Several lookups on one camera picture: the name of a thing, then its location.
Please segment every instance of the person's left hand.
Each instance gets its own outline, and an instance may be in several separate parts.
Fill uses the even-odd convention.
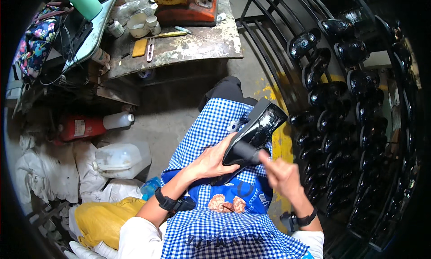
[[[216,146],[204,150],[196,160],[184,168],[187,175],[198,180],[201,178],[218,177],[239,169],[240,165],[222,165],[224,153],[235,134],[236,133],[230,134]]]

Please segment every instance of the yellow sack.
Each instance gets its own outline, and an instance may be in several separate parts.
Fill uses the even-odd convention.
[[[121,227],[137,214],[145,202],[127,197],[115,203],[83,203],[75,210],[76,224],[83,235],[78,237],[79,243],[93,248],[103,240],[108,246],[118,250]]]

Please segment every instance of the blue bottle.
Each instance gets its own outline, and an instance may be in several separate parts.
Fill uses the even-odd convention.
[[[154,192],[160,186],[161,186],[161,184],[160,184],[160,178],[159,177],[153,177],[153,178],[149,179],[141,187],[142,199],[145,201],[148,201],[148,199],[150,199],[150,197],[152,197],[154,195]]]

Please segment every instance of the forearm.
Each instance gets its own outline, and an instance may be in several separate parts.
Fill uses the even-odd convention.
[[[305,195],[303,187],[301,187],[297,195],[290,197],[289,201],[292,203],[292,206],[298,218],[304,218],[306,216],[311,215],[311,213],[313,213],[314,207],[308,200],[307,196]],[[320,221],[317,215],[309,225],[300,227],[299,229],[303,231],[322,231],[323,232],[322,226],[320,224]]]
[[[161,192],[163,196],[177,200],[193,181],[195,181],[195,178],[192,176],[192,174],[188,174],[187,167],[183,168],[161,188]],[[168,211],[160,208],[159,201],[157,201],[155,196],[152,196],[150,199],[148,199],[148,201],[136,214],[137,217],[148,220],[157,228],[159,228],[160,224],[162,224],[166,218],[166,215],[168,215]]]

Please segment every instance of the worn metal table surface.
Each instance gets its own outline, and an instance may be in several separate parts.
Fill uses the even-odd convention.
[[[106,43],[104,50],[111,55],[111,70],[102,76],[102,81],[136,73],[148,68],[161,67],[173,63],[210,58],[243,58],[241,42],[232,15],[229,0],[218,0],[218,13],[225,13],[226,19],[215,27],[186,27],[193,33],[206,38],[202,40],[194,35],[155,39],[154,57],[147,62],[147,53],[141,57],[132,57],[134,39],[127,28],[124,34],[112,42]],[[176,31],[173,27],[162,28],[162,33]],[[130,55],[121,56],[130,49]]]

